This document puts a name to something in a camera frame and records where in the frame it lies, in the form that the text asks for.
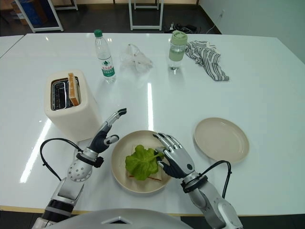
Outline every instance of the lettuce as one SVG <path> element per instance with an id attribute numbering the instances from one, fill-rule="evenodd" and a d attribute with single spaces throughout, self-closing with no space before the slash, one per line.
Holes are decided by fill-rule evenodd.
<path id="1" fill-rule="evenodd" d="M 146 150 L 137 145 L 135 152 L 125 159 L 126 170 L 137 180 L 145 180 L 150 174 L 158 172 L 157 157 L 164 157 L 162 153 L 154 154 L 154 149 Z"/>

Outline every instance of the brown box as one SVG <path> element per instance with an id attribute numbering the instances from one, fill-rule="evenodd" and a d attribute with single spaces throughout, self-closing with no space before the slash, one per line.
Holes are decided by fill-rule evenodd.
<path id="1" fill-rule="evenodd" d="M 48 21 L 48 18 L 46 16 L 46 14 L 44 13 L 39 0 L 28 0 L 27 3 L 31 3 L 33 5 L 33 8 L 36 11 L 37 15 L 39 16 L 42 24 L 44 24 Z M 18 5 L 15 2 L 12 2 L 11 5 L 12 5 L 14 11 L 16 12 L 17 16 L 19 17 L 21 23 L 23 25 L 27 25 L 28 23 L 24 19 L 24 16 L 23 16 L 22 12 L 20 11 Z"/>
<path id="2" fill-rule="evenodd" d="M 27 25 L 28 23 L 27 23 L 27 21 L 24 19 L 24 16 L 23 16 L 23 14 L 21 13 L 21 11 L 20 11 L 18 5 L 17 5 L 15 2 L 12 2 L 12 3 L 11 3 L 11 6 L 13 7 L 13 10 L 14 10 L 15 13 L 17 14 L 18 18 L 20 19 L 21 24 L 22 24 L 22 25 Z"/>
<path id="3" fill-rule="evenodd" d="M 31 2 L 34 6 L 34 9 L 36 13 L 38 14 L 42 24 L 46 23 L 48 21 L 47 15 L 44 13 L 44 10 L 39 2 L 39 0 L 28 0 L 28 2 Z"/>

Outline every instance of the plastic water bottle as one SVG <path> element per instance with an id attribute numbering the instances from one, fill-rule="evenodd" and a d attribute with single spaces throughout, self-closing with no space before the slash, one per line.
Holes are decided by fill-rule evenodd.
<path id="1" fill-rule="evenodd" d="M 104 78 L 107 83 L 113 83 L 116 80 L 116 76 L 107 41 L 103 38 L 101 30 L 95 30 L 94 35 L 96 55 L 100 60 Z"/>
<path id="2" fill-rule="evenodd" d="M 187 35 L 184 32 L 175 30 L 171 38 L 169 52 L 169 67 L 175 70 L 180 67 L 187 44 Z"/>

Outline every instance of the clear plastic bag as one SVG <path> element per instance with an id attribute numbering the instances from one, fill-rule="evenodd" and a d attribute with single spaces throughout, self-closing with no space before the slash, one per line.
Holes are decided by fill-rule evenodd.
<path id="1" fill-rule="evenodd" d="M 153 66 L 152 61 L 134 44 L 128 44 L 120 59 L 122 66 L 134 66 L 138 73 L 146 73 Z"/>

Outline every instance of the black cable cord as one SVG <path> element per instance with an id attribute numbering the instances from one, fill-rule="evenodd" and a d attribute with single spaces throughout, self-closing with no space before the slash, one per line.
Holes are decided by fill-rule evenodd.
<path id="1" fill-rule="evenodd" d="M 206 174 L 208 171 L 210 171 L 211 169 L 215 168 L 216 166 L 220 165 L 220 164 L 223 164 L 223 163 L 226 163 L 228 165 L 228 175 L 227 175 L 227 178 L 225 180 L 225 183 L 224 183 L 224 189 L 223 189 L 223 194 L 222 194 L 222 197 L 225 198 L 225 194 L 227 192 L 227 188 L 228 188 L 228 184 L 229 184 L 229 179 L 230 179 L 230 175 L 232 174 L 232 171 L 231 171 L 231 163 L 228 162 L 228 161 L 217 161 L 215 162 L 214 164 L 212 164 L 210 167 L 208 167 L 203 173 L 200 173 L 199 174 L 199 178 L 202 177 L 204 174 Z"/>
<path id="2" fill-rule="evenodd" d="M 79 152 L 83 152 L 83 150 L 81 148 L 79 148 L 74 142 L 68 140 L 68 139 L 65 139 L 65 138 L 50 138 L 48 140 L 45 140 L 41 146 L 40 146 L 40 157 L 43 161 L 43 166 L 46 166 L 46 168 L 51 171 L 51 173 L 53 173 L 58 179 L 59 181 L 61 181 L 61 178 L 59 177 L 59 175 L 54 171 L 54 169 L 49 166 L 49 164 L 47 163 L 47 161 L 44 159 L 43 155 L 42 155 L 42 149 L 44 147 L 45 144 L 47 144 L 49 141 L 52 141 L 52 140 L 61 140 L 61 141 L 64 141 L 66 143 L 69 143 L 71 146 L 75 147 Z"/>

